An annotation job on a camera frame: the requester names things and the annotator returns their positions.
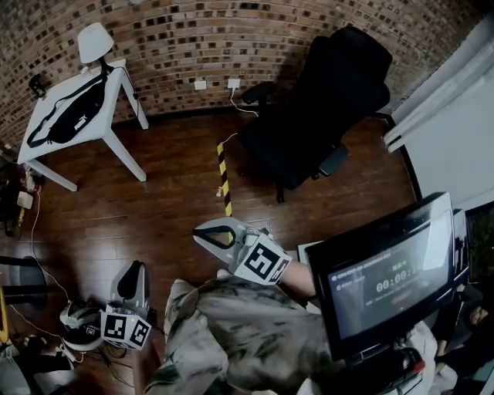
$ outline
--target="bag strap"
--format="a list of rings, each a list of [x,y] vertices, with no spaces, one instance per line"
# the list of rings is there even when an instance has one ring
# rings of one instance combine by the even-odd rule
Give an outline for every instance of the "bag strap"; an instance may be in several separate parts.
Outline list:
[[[82,85],[79,89],[77,89],[75,92],[72,92],[71,94],[63,97],[62,99],[58,99],[56,102],[55,102],[55,105],[53,106],[53,110],[47,115],[45,116],[41,123],[38,125],[38,127],[36,127],[32,132],[31,134],[29,134],[29,137],[28,137],[28,140],[27,140],[27,144],[30,148],[35,148],[35,147],[39,147],[40,145],[48,142],[48,137],[45,137],[45,138],[42,138],[41,140],[36,140],[36,141],[32,141],[36,134],[39,133],[39,131],[43,128],[43,125],[45,124],[45,122],[47,120],[49,120],[53,115],[55,115],[56,113],[56,105],[61,102],[61,101],[64,101],[64,100],[67,100],[67,99],[72,99],[74,96],[77,96],[78,94],[80,94],[81,92],[83,92],[84,90],[86,90],[87,88],[91,87],[92,85],[96,85],[99,81],[102,81],[103,84],[106,84],[107,83],[107,80],[108,80],[108,75],[106,73],[103,72],[103,70],[101,70],[101,74],[94,77],[93,79],[91,79],[90,81],[88,81],[87,83],[85,83],[84,85]]]

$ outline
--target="chair armrest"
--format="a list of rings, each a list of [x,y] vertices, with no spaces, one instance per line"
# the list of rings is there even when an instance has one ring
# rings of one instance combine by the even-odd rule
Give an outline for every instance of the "chair armrest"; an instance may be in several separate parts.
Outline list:
[[[276,92],[278,86],[271,81],[258,83],[256,86],[247,89],[241,96],[242,100],[247,104],[252,104],[262,98]]]

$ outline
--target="lamp shade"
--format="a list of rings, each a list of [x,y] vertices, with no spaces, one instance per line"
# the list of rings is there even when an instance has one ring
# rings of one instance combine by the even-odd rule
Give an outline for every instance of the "lamp shade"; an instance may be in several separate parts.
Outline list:
[[[79,55],[82,63],[93,62],[104,56],[115,43],[101,23],[87,26],[77,36]]]

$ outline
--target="baseboard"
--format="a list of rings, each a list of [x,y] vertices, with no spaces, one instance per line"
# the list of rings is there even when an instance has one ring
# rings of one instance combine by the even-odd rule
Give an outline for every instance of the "baseboard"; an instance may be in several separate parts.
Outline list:
[[[250,110],[250,111],[259,111],[259,106],[239,106],[242,110]],[[196,110],[187,110],[187,111],[176,111],[173,113],[163,113],[158,115],[147,116],[147,121],[149,123],[154,122],[163,122],[165,120],[177,120],[181,118],[191,118],[192,116],[204,116],[204,115],[222,115],[222,114],[230,114],[230,113],[238,113],[239,111],[234,106],[224,106],[224,107],[208,107],[208,108],[200,108]],[[388,125],[388,130],[386,133],[393,129],[396,126],[396,123],[393,120],[393,117],[386,113],[374,113],[370,118],[378,118],[385,120]],[[125,120],[122,122],[114,123],[112,128],[115,130],[119,128],[126,128],[129,125],[136,123],[137,120],[135,118],[131,120]],[[420,190],[420,186],[418,185],[417,174],[415,174],[414,167],[411,164],[410,156],[408,155],[407,148],[402,146],[400,148],[401,156],[403,157],[404,165],[407,168],[408,176],[410,177],[411,187],[415,194],[415,199],[422,199],[422,192]]]
[[[393,117],[389,114],[374,113],[372,118],[379,118],[381,120],[386,121],[387,126],[388,126],[386,133],[389,132],[391,129],[393,129],[396,126],[396,123],[394,122]],[[420,185],[418,184],[417,174],[415,173],[415,169],[413,167],[413,164],[411,164],[411,159],[410,159],[410,155],[408,155],[407,147],[405,145],[402,145],[400,147],[400,152],[401,152],[401,156],[403,157],[404,165],[407,168],[408,176],[410,177],[411,189],[414,192],[415,200],[419,201],[423,198],[422,191],[420,190]]]
[[[259,106],[239,106],[241,110],[249,110],[249,111],[259,111]],[[149,124],[154,122],[163,122],[165,120],[178,120],[181,118],[191,118],[193,116],[205,116],[205,115],[222,115],[222,114],[232,114],[232,113],[240,113],[234,106],[223,106],[223,107],[208,107],[208,108],[199,108],[196,110],[185,110],[185,111],[175,111],[173,113],[162,113],[157,115],[146,116]],[[112,125],[112,128],[125,128],[130,125],[134,125],[137,122],[136,118],[132,118],[129,120],[123,120],[120,122],[116,122]]]

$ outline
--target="power cord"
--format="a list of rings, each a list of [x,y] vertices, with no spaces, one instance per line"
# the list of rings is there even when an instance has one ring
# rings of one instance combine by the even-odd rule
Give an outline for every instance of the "power cord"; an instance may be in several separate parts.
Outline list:
[[[31,250],[32,250],[32,256],[36,260],[36,263],[38,264],[39,268],[43,272],[45,272],[49,277],[51,277],[53,279],[53,281],[65,292],[65,296],[67,297],[67,303],[68,303],[68,302],[70,302],[70,299],[69,299],[69,294],[67,293],[66,289],[63,288],[60,285],[60,283],[57,281],[57,279],[55,277],[53,277],[52,274],[50,272],[48,272],[48,270],[46,270],[45,268],[43,268],[41,266],[41,264],[39,263],[38,257],[36,256],[36,253],[34,251],[34,228],[36,226],[36,222],[38,222],[39,208],[41,206],[41,195],[39,194],[38,191],[36,192],[36,194],[38,195],[38,212],[36,213],[36,219],[34,220],[34,224],[32,225],[32,229],[31,229]]]
[[[256,111],[251,111],[251,110],[242,110],[241,108],[238,108],[237,105],[233,102],[233,95],[235,95],[235,90],[236,88],[232,88],[232,95],[230,96],[230,101],[232,102],[232,104],[235,106],[235,108],[238,110],[238,111],[242,111],[243,113],[254,113],[255,116],[259,116],[257,114]],[[222,144],[226,143],[228,140],[230,140],[232,137],[236,136],[237,134],[239,133],[233,133],[228,139],[226,139],[225,141],[222,141]]]
[[[69,294],[67,293],[66,289],[63,288],[60,283],[57,281],[57,279],[55,277],[53,277],[53,275],[48,272],[46,269],[44,269],[41,264],[39,263],[39,260],[38,260],[38,257],[36,257],[36,253],[34,251],[34,228],[36,226],[36,223],[38,222],[38,217],[39,217],[39,209],[41,207],[41,195],[39,194],[39,192],[37,191],[36,194],[38,195],[38,211],[36,212],[36,219],[34,220],[34,224],[32,225],[32,229],[31,229],[31,250],[32,250],[32,255],[34,257],[34,259],[36,260],[36,263],[38,264],[39,268],[45,272],[49,277],[51,277],[53,279],[53,281],[65,292],[65,296],[67,297],[67,302],[70,301],[69,299]],[[39,328],[38,326],[34,325],[31,321],[28,321],[14,306],[10,306],[19,316],[21,316],[21,318],[26,321],[30,326],[32,326],[33,328],[37,329],[38,331],[40,332],[43,332],[43,333],[46,333],[47,335],[50,335],[50,336],[53,336],[53,337],[58,337],[60,339],[60,341],[62,342],[62,344],[66,347],[66,344],[65,342],[63,341],[63,338],[60,336],[60,335],[56,335],[54,333],[51,333],[51,332],[48,332],[48,331],[45,331],[44,329],[41,329]],[[80,360],[76,360],[76,362],[78,363],[81,363],[84,361],[84,354],[85,353],[81,353],[81,359]]]
[[[55,335],[54,333],[51,333],[51,332],[48,332],[48,331],[45,331],[44,329],[41,329],[39,328],[38,326],[34,325],[31,321],[28,321],[20,312],[17,311],[17,309],[10,305],[10,307],[17,313],[21,316],[22,319],[24,319],[24,321],[26,321],[30,326],[32,326],[33,328],[37,329],[38,331],[40,332],[43,332],[43,333],[46,333],[47,335],[50,335],[50,336],[53,336],[53,337],[58,337],[60,339],[60,341],[62,342],[62,344],[67,347],[67,345],[65,344],[65,341],[63,340],[63,338],[61,337],[61,335]],[[75,360],[77,363],[82,363],[84,361],[84,354],[85,352],[80,352],[80,360]]]
[[[243,113],[254,113],[255,116],[259,116],[257,114],[256,111],[251,111],[251,110],[242,110],[241,108],[238,108],[237,105],[233,102],[233,95],[235,95],[235,89],[236,88],[232,88],[232,95],[230,96],[230,101],[232,102],[232,104],[235,106],[235,108],[238,110],[238,111],[242,111]]]

